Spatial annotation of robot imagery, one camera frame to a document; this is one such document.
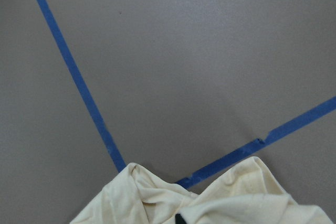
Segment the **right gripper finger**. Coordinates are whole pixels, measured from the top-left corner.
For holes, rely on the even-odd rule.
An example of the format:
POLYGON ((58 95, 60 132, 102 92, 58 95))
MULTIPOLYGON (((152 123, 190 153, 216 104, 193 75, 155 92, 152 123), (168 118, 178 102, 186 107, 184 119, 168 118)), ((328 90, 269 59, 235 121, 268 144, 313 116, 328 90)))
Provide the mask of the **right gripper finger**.
POLYGON ((187 224, 187 222, 184 220, 182 215, 176 214, 175 215, 175 224, 187 224))

